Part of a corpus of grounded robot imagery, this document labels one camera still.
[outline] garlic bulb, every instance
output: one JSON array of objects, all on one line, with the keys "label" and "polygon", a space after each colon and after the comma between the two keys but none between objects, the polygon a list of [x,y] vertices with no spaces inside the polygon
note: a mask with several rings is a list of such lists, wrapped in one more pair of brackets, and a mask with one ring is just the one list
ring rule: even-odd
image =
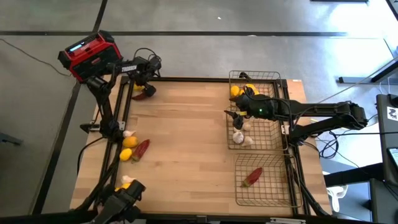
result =
[{"label": "garlic bulb", "polygon": [[244,138],[244,141],[243,141],[242,146],[245,147],[245,146],[250,146],[250,145],[252,145],[252,144],[254,144],[253,139],[250,138],[249,136],[246,136],[246,137]]},{"label": "garlic bulb", "polygon": [[245,123],[243,123],[243,129],[244,129],[245,131],[250,131],[250,129],[251,129],[251,123],[250,123],[250,122],[245,122]]},{"label": "garlic bulb", "polygon": [[123,131],[123,137],[127,138],[135,134],[136,131]]},{"label": "garlic bulb", "polygon": [[241,144],[243,142],[243,134],[242,132],[236,132],[232,135],[232,140],[236,143],[236,144]]},{"label": "garlic bulb", "polygon": [[135,180],[135,178],[129,177],[128,175],[124,175],[122,176],[122,184],[127,184],[127,183],[131,183],[133,180]]}]

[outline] metal wire basket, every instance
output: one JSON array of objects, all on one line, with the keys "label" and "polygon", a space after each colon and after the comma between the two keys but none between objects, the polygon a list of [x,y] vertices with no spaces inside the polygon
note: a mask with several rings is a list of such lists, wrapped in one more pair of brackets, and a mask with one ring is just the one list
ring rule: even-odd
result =
[{"label": "metal wire basket", "polygon": [[[294,156],[284,154],[238,154],[235,160],[235,197],[242,206],[258,207],[301,207],[300,186],[294,182],[292,166],[296,169]],[[241,187],[242,181],[255,169],[263,172],[250,187]]]},{"label": "metal wire basket", "polygon": [[[233,70],[229,73],[229,89],[233,85],[243,89],[245,84],[253,84],[260,94],[275,97],[275,85],[271,82],[267,83],[265,80],[277,80],[280,83],[280,74],[277,72],[256,72],[256,71],[238,71]],[[238,112],[239,108],[231,102],[231,106],[227,108],[228,111]],[[245,120],[251,123],[250,131],[243,131],[244,136],[250,136],[254,140],[254,144],[242,147],[241,144],[236,144],[233,141],[233,118],[226,114],[226,129],[228,147],[230,149],[243,149],[243,150],[286,150],[283,142],[286,142],[286,136],[282,135],[282,129],[278,121],[269,121],[265,119],[251,118]]]}]

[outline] yellow lemon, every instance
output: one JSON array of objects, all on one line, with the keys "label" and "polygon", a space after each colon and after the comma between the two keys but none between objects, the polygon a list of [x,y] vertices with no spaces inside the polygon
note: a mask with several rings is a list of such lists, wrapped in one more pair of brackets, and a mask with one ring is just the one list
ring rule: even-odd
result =
[{"label": "yellow lemon", "polygon": [[231,87],[231,96],[235,97],[239,95],[240,88],[238,86]]},{"label": "yellow lemon", "polygon": [[123,189],[128,189],[128,188],[130,187],[130,184],[131,184],[131,183],[122,184],[122,187],[121,187],[121,188],[123,188]]},{"label": "yellow lemon", "polygon": [[124,147],[136,147],[138,145],[138,138],[135,136],[126,137],[123,140]]},{"label": "yellow lemon", "polygon": [[131,149],[123,149],[120,152],[119,158],[121,161],[128,161],[132,155],[132,150]]},{"label": "yellow lemon", "polygon": [[246,84],[247,87],[252,88],[252,90],[257,90],[253,84]]},{"label": "yellow lemon", "polygon": [[136,84],[134,84],[134,91],[142,91],[144,88],[144,86],[137,86]]}]

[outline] wooden tabletop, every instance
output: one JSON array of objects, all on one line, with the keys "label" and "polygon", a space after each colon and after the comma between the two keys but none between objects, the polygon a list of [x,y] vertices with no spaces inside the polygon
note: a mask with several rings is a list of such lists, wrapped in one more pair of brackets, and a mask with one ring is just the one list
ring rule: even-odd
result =
[{"label": "wooden tabletop", "polygon": [[[300,80],[288,80],[290,99],[305,102]],[[131,103],[127,130],[136,130],[140,141],[151,144],[140,162],[121,162],[120,177],[129,175],[147,190],[137,205],[144,213],[197,215],[292,215],[286,207],[247,207],[235,201],[234,157],[238,153],[278,154],[275,151],[228,149],[226,116],[228,83],[152,82],[156,94]],[[109,97],[114,105],[118,84]],[[302,118],[299,124],[308,124]],[[100,137],[91,133],[87,142]],[[81,162],[71,208],[79,206],[96,185],[106,140],[89,147]],[[331,213],[318,153],[300,146],[307,188],[318,203]]]}]

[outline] red battery pack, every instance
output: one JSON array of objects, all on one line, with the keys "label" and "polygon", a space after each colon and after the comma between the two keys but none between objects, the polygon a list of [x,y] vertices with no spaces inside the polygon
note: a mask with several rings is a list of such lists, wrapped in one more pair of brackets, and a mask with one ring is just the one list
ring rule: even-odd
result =
[{"label": "red battery pack", "polygon": [[58,60],[81,83],[92,76],[109,73],[108,63],[122,59],[110,33],[100,30],[60,51]]}]

